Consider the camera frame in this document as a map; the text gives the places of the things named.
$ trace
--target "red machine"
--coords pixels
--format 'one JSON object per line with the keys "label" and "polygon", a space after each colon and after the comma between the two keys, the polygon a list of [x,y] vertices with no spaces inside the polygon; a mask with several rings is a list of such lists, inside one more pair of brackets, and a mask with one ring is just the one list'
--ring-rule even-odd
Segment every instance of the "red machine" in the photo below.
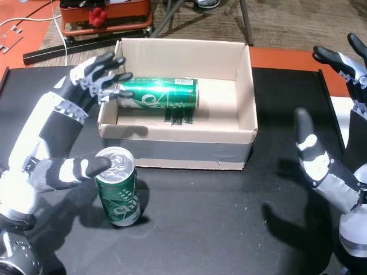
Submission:
{"label": "red machine", "polygon": [[[153,28],[153,15],[151,12],[150,0],[114,2],[119,3],[106,3],[105,5],[94,7],[65,7],[65,4],[60,4],[62,16],[61,32],[67,37],[137,29],[145,29],[148,34],[151,34]],[[113,18],[113,24],[108,22],[109,19]],[[67,29],[67,24],[85,22],[88,22],[90,27],[75,30]]]}

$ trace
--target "beer can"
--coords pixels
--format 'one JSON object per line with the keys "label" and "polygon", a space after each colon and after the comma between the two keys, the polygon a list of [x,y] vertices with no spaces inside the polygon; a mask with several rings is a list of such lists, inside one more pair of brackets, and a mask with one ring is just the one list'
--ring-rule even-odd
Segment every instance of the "beer can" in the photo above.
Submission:
{"label": "beer can", "polygon": [[107,147],[96,154],[111,160],[111,168],[96,176],[104,212],[117,226],[132,225],[140,216],[135,160],[122,147]]}
{"label": "beer can", "polygon": [[131,99],[119,98],[125,108],[191,108],[198,107],[197,79],[135,77],[120,84],[120,89],[133,91]]}

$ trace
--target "metal leg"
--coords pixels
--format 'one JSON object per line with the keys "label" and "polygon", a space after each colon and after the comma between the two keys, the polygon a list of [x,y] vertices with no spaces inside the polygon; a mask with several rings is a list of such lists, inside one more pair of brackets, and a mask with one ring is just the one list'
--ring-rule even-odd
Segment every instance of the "metal leg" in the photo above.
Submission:
{"label": "metal leg", "polygon": [[166,16],[170,12],[172,6],[172,0],[167,1],[167,9],[166,9]]}
{"label": "metal leg", "polygon": [[245,37],[247,40],[247,44],[249,46],[253,46],[252,30],[251,30],[250,19],[248,18],[246,0],[240,0],[240,5],[241,5],[243,23],[245,25]]}
{"label": "metal leg", "polygon": [[156,38],[159,34],[159,32],[166,26],[168,21],[171,20],[174,13],[184,4],[185,0],[178,0],[176,4],[173,6],[172,9],[168,12],[166,17],[162,20],[161,23],[159,23],[159,26],[154,30],[154,32],[151,34],[150,38]]}

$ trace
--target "orange surface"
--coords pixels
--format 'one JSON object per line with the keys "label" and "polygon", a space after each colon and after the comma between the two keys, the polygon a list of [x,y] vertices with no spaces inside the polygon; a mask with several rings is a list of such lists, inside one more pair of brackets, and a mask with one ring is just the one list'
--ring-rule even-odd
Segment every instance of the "orange surface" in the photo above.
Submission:
{"label": "orange surface", "polygon": [[312,58],[311,51],[251,47],[250,56],[251,65],[257,68],[311,70],[315,72],[322,69],[329,93],[332,96],[349,96],[344,78],[333,71],[330,66],[316,62]]}
{"label": "orange surface", "polygon": [[[19,3],[18,0],[1,0],[0,1],[0,22],[14,17],[26,17],[49,0],[29,0],[27,3]],[[58,1],[54,1],[54,7],[58,5]],[[51,5],[45,6],[31,16],[31,18],[50,18],[52,17]],[[9,30],[18,21],[11,21],[0,27],[0,35]],[[20,40],[6,54],[0,53],[0,76],[7,66],[10,68],[23,68],[23,54],[39,50],[48,26],[51,21],[31,22],[23,21],[18,27],[22,29]]]}
{"label": "orange surface", "polygon": [[[0,22],[8,18],[25,17],[49,0],[29,0],[27,3],[19,3],[18,0],[0,1]],[[32,18],[52,17],[51,5],[45,6],[31,16]],[[39,50],[48,26],[52,21],[30,22],[23,21],[19,28],[23,29],[23,39],[18,42],[6,54],[0,53],[0,78],[7,66],[10,68],[23,68],[23,54]],[[0,27],[0,35],[10,29],[17,21],[9,22]],[[311,51],[282,50],[271,48],[250,48],[251,64],[257,68],[276,68],[291,70],[318,71],[322,69],[327,87],[332,96],[349,96],[345,82],[331,67],[322,65],[313,60]]]}

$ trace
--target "red knob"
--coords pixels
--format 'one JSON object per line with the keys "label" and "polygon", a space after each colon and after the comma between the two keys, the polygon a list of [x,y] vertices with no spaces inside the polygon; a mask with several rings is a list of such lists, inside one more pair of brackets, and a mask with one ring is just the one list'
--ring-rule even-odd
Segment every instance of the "red knob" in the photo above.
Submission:
{"label": "red knob", "polygon": [[106,18],[107,13],[101,7],[95,7],[93,10],[89,11],[89,24],[95,28],[101,27],[106,21]]}

